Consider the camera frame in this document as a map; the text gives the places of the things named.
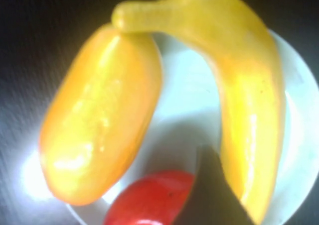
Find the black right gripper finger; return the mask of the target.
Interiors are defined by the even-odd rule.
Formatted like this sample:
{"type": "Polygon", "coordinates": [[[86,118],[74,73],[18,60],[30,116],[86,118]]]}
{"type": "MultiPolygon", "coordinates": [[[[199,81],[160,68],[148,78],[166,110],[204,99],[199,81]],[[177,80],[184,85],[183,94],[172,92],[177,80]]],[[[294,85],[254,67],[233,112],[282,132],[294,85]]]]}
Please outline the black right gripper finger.
{"type": "Polygon", "coordinates": [[[210,145],[199,149],[200,225],[252,225],[253,221],[226,182],[218,153],[210,145]]]}

